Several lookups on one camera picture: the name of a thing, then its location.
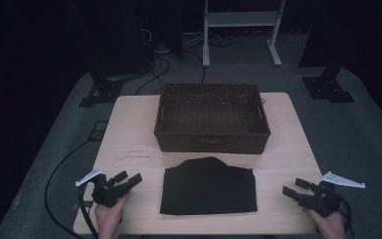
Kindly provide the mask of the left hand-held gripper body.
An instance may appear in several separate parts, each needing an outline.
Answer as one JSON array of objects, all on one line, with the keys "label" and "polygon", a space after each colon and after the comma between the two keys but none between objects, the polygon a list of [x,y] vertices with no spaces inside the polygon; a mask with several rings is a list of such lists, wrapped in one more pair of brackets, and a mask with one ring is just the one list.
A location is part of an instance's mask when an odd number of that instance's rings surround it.
[{"label": "left hand-held gripper body", "polygon": [[116,201],[126,195],[130,190],[126,189],[125,183],[116,183],[114,177],[106,179],[106,175],[100,167],[94,167],[81,180],[75,183],[76,187],[92,182],[95,186],[92,198],[95,203],[112,207]]}]

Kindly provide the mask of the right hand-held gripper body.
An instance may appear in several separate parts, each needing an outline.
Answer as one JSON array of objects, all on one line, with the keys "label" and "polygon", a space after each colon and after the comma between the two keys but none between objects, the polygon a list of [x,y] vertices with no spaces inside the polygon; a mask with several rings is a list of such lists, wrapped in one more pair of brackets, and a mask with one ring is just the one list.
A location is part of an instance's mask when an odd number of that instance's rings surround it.
[{"label": "right hand-held gripper body", "polygon": [[349,218],[351,216],[350,205],[334,190],[335,185],[366,188],[364,182],[356,182],[328,171],[321,177],[319,184],[310,183],[310,189],[308,190],[311,190],[313,194],[303,196],[299,205],[316,211],[322,217],[328,217],[333,212],[342,210],[344,215]]}]

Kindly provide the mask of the black cloth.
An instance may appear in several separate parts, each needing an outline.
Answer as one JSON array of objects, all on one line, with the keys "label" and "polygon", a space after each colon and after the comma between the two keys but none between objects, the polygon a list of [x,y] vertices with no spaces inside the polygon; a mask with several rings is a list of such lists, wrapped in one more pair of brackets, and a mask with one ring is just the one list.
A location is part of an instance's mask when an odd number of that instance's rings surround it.
[{"label": "black cloth", "polygon": [[256,212],[256,179],[250,168],[216,157],[187,159],[165,169],[160,213],[210,215]]}]

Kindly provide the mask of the brown wicker basket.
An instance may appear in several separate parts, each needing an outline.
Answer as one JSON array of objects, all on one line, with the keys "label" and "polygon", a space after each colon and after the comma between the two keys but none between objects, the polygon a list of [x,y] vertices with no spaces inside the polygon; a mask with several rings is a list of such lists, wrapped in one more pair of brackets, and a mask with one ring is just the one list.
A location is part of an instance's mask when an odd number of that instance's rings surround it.
[{"label": "brown wicker basket", "polygon": [[164,152],[261,154],[271,131],[255,85],[166,84],[154,135]]}]

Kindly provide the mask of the person's left hand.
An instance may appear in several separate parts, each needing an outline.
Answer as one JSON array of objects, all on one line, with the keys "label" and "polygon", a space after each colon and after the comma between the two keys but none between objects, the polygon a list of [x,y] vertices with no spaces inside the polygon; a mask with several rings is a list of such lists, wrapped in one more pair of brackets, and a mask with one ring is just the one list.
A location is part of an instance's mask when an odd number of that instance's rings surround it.
[{"label": "person's left hand", "polygon": [[118,224],[122,220],[123,207],[131,193],[119,198],[112,207],[98,204],[95,208],[95,218],[98,228],[97,239],[118,239]]}]

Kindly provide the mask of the person's right hand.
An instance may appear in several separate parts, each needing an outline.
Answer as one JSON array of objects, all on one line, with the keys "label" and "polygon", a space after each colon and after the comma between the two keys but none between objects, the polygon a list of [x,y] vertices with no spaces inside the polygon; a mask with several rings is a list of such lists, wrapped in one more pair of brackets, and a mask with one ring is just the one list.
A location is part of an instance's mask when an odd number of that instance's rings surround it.
[{"label": "person's right hand", "polygon": [[344,220],[340,212],[322,217],[312,209],[304,208],[303,211],[311,217],[324,239],[346,239]]}]

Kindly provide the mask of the black stand base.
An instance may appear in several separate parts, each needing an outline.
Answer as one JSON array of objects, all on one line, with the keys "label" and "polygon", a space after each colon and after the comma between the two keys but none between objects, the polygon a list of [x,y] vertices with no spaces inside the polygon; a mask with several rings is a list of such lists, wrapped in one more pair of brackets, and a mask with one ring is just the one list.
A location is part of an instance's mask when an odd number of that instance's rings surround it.
[{"label": "black stand base", "polygon": [[340,70],[340,64],[327,66],[320,76],[302,77],[301,79],[314,100],[328,100],[335,104],[353,103],[353,97],[336,80]]},{"label": "black stand base", "polygon": [[114,103],[118,98],[122,84],[117,81],[109,80],[103,72],[91,72],[93,84],[89,93],[82,98],[79,107],[91,108],[95,104]]}]

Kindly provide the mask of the white metal stand frame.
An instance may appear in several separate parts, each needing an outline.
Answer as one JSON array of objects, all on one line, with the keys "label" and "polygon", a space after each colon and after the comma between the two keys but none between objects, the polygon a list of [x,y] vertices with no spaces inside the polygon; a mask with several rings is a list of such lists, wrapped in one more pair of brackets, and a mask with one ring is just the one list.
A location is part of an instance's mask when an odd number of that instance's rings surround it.
[{"label": "white metal stand frame", "polygon": [[202,66],[210,66],[209,30],[212,28],[237,28],[237,27],[272,27],[271,37],[267,39],[267,45],[276,67],[283,63],[276,48],[276,40],[287,0],[280,0],[276,11],[253,11],[253,12],[210,12],[209,0],[204,4],[203,22],[203,47]]}]

